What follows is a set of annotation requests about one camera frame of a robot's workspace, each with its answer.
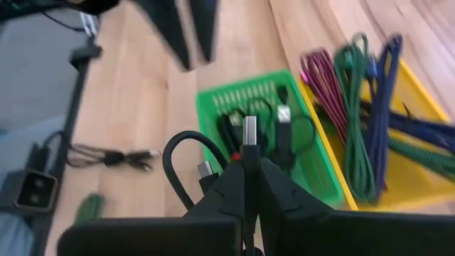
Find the basket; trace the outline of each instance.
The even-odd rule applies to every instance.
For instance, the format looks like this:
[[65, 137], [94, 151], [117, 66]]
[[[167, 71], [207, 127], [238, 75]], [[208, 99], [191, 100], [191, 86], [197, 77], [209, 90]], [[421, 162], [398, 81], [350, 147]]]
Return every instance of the basket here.
[[[300, 96], [300, 92], [291, 73], [287, 70], [269, 73], [250, 80], [235, 82], [222, 87], [215, 87], [212, 90], [199, 92], [196, 97], [196, 109], [200, 130], [221, 149], [227, 159], [228, 152], [218, 133], [216, 123], [221, 114], [231, 112], [234, 108], [240, 108], [244, 112], [248, 109], [251, 113], [258, 113], [258, 122], [261, 127], [266, 127], [270, 118], [266, 104], [252, 99], [263, 97], [276, 112], [279, 98], [276, 94], [276, 86], [285, 85], [289, 94], [288, 103], [292, 116], [309, 116], [309, 110]], [[308, 144], [316, 132], [316, 138], [309, 148], [298, 153], [296, 164], [291, 170], [291, 178], [305, 188], [309, 193], [331, 206], [344, 204], [344, 195], [340, 182], [337, 179], [333, 164], [327, 154], [317, 131], [307, 119], [294, 119], [292, 122], [293, 148], [299, 145]], [[268, 150], [274, 148], [274, 125], [267, 129], [269, 135]], [[215, 157], [208, 149], [204, 149], [205, 158], [210, 161], [215, 172], [220, 173], [222, 169]]]
[[[336, 175], [346, 196], [346, 202], [353, 210], [374, 211], [400, 211], [423, 208], [429, 204], [441, 203], [455, 198], [455, 184], [449, 180], [433, 174], [423, 166], [396, 154], [389, 150], [388, 169], [385, 177], [387, 190], [382, 192], [379, 203], [376, 206], [358, 205], [349, 191], [346, 180], [338, 163], [343, 163], [344, 150], [338, 135], [331, 125], [324, 125], [316, 116], [312, 102], [315, 97], [311, 89], [299, 83], [303, 99], [318, 128], [322, 142], [327, 149], [328, 155], [333, 162]], [[362, 98], [369, 100], [368, 85], [365, 83]], [[441, 110], [441, 107], [431, 98], [427, 91], [419, 83], [418, 79], [407, 67], [404, 61], [400, 61], [397, 83], [392, 99], [392, 109], [406, 113], [404, 105], [417, 118], [425, 118], [434, 121], [448, 122], [449, 118]], [[426, 148], [433, 146], [407, 136], [406, 134], [393, 132], [392, 136], [401, 140], [412, 142]]]

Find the red accent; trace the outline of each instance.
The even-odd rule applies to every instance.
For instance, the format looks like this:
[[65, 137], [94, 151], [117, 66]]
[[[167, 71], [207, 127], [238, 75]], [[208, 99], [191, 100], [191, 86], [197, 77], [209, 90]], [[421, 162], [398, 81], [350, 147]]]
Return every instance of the red accent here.
[[240, 153], [234, 153], [234, 154], [232, 154], [232, 156], [230, 156], [230, 159], [231, 160], [241, 160], [242, 155]]

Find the green plastic basket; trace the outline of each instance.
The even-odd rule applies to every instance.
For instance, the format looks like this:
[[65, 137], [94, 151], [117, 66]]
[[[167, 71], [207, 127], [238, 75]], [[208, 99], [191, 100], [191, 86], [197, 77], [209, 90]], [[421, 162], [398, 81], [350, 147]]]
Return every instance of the green plastic basket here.
[[[309, 116], [300, 92], [291, 73], [288, 70], [278, 71], [262, 75], [251, 80], [239, 81], [230, 85], [215, 87], [212, 90], [199, 92], [196, 97], [196, 109], [198, 111], [200, 130], [209, 139], [214, 141], [226, 159], [230, 156], [217, 131], [217, 118], [224, 113], [232, 112], [234, 108], [240, 108], [244, 112], [249, 110], [259, 115], [259, 125], [267, 127], [269, 121], [269, 110], [267, 106], [259, 101], [252, 102], [251, 99], [263, 97], [272, 108], [273, 117], [276, 116], [276, 106], [279, 99], [276, 94], [277, 85], [286, 85], [292, 116]], [[274, 148], [274, 124], [268, 127], [269, 135], [268, 150]], [[341, 185], [336, 178], [333, 165], [327, 155], [317, 131], [314, 131], [309, 120], [295, 118], [292, 121], [293, 148], [298, 149], [308, 144], [316, 132], [316, 139], [309, 148], [297, 154], [295, 167], [291, 170], [291, 178], [309, 193], [331, 206], [340, 206], [344, 203], [344, 195]], [[210, 161], [215, 172], [220, 173], [222, 169], [211, 152], [204, 148], [205, 158]]]

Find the yellow plastic basket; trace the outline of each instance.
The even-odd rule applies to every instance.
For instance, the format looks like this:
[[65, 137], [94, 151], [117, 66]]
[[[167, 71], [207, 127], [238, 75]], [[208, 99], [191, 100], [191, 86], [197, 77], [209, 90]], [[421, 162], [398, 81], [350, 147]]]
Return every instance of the yellow plastic basket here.
[[[311, 89], [299, 83], [302, 96], [311, 116], [314, 118], [319, 134], [327, 149], [328, 155], [333, 163], [336, 175], [345, 193], [346, 204], [352, 210], [375, 210], [375, 211], [397, 211], [410, 208], [425, 207], [432, 203], [441, 203], [455, 198], [455, 183], [452, 183], [441, 176], [433, 174], [423, 166], [420, 166], [405, 157], [389, 151], [388, 170], [385, 178], [387, 190], [381, 195], [380, 202], [376, 206], [358, 205], [349, 191], [346, 180], [340, 169], [343, 163], [344, 150], [338, 135], [328, 126], [323, 126], [316, 115], [312, 102], [316, 100]], [[363, 86], [362, 96], [369, 100], [368, 86]], [[405, 104], [408, 110], [415, 116], [440, 122], [448, 122], [449, 118], [442, 111], [441, 107], [431, 98], [428, 92], [422, 87], [418, 79], [407, 67], [404, 61], [400, 61], [400, 70], [397, 76], [395, 93], [392, 99], [394, 111], [405, 113]], [[394, 132], [393, 136], [417, 143], [420, 146], [431, 148], [424, 142], [417, 141], [405, 134]]]

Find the wooden table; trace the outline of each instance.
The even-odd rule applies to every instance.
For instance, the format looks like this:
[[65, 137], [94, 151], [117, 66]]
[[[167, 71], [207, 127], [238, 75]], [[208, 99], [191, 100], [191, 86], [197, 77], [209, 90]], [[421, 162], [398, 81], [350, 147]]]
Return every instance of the wooden table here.
[[[187, 6], [177, 2], [188, 21]], [[454, 118], [455, 101], [450, 96], [455, 84], [455, 29], [450, 26], [454, 11], [450, 0], [221, 1], [215, 62], [182, 73], [147, 19], [123, 2], [103, 16], [97, 42], [104, 54], [90, 66], [73, 142], [125, 151], [162, 150], [177, 132], [198, 130], [197, 91], [282, 68], [296, 76], [300, 53], [319, 46], [334, 51], [357, 31], [368, 34], [376, 52], [386, 35], [402, 32], [403, 57]], [[194, 53], [195, 41], [187, 34]], [[201, 159], [195, 142], [182, 143], [173, 157], [195, 201], [201, 197], [196, 171]], [[107, 199], [104, 217], [185, 213], [160, 159], [153, 168], [142, 173], [128, 166], [67, 167], [46, 255], [55, 254], [58, 238], [72, 225], [77, 207], [89, 193]]]

